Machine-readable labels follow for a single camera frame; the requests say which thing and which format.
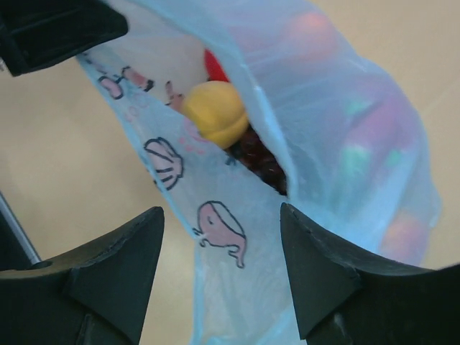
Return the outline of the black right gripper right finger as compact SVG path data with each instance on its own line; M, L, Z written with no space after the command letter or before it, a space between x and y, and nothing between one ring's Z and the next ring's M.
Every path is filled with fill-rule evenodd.
M459 266L384 258L290 204L280 232L300 338L307 344L457 344Z

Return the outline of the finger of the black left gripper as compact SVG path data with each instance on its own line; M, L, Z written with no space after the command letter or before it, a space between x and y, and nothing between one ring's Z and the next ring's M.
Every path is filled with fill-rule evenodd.
M2 1L1 60L14 77L57 65L129 31L105 1Z

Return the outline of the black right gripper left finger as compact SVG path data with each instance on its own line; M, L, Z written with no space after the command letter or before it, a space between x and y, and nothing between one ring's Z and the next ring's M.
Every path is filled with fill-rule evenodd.
M152 207L27 270L1 271L1 343L138 344L164 228Z

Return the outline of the blue printed plastic bag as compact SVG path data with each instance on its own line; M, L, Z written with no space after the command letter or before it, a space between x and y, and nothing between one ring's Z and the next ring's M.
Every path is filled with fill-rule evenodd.
M308 1L111 1L129 31L81 53L195 242L192 344L299 344L280 207L409 265L441 208L418 112ZM279 194L178 110L223 65L287 178Z

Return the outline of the dark red grape bunch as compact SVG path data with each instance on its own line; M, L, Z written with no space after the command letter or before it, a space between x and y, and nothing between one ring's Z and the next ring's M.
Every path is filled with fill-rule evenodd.
M287 195L284 171L251 126L238 142L226 149L226 153L228 155L227 165L235 165L239 161L280 195Z

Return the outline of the yellow round fruit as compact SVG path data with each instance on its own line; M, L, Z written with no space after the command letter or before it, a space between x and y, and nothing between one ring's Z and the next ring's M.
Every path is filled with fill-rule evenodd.
M180 112L195 125L203 139L223 150L238 142L249 127L247 111L229 82L208 81L194 86Z

